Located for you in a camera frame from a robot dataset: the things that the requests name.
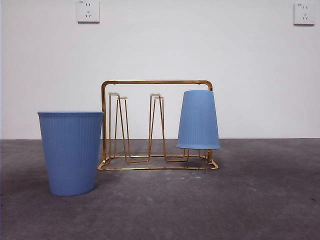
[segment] gray concrete floor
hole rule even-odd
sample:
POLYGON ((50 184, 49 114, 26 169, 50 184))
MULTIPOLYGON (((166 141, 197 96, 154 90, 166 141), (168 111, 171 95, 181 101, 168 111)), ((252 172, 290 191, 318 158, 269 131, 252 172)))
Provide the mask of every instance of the gray concrete floor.
MULTIPOLYGON (((145 140, 132 143, 133 152, 146 149, 145 140)), ((41 141, 3 140, 1 237, 320 239, 320 139, 223 139, 215 159, 218 170, 99 171, 93 191, 58 197, 41 141)))

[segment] ribbed cup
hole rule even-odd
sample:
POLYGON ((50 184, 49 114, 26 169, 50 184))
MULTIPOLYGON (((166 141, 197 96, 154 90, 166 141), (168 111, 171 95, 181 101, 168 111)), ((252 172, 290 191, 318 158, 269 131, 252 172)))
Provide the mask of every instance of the ribbed cup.
POLYGON ((38 112, 50 192, 74 196, 95 186, 102 111, 38 112))
POLYGON ((214 93, 190 90, 183 95, 178 148, 219 149, 214 93))

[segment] electrical outlet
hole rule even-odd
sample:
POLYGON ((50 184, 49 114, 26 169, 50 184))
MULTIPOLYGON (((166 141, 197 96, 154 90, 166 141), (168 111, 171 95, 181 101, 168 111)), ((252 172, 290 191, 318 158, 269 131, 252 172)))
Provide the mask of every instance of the electrical outlet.
POLYGON ((294 25, 314 25, 316 23, 316 4, 296 2, 294 4, 294 25))
POLYGON ((99 8, 98 0, 78 0, 76 2, 76 20, 78 23, 99 23, 99 8))

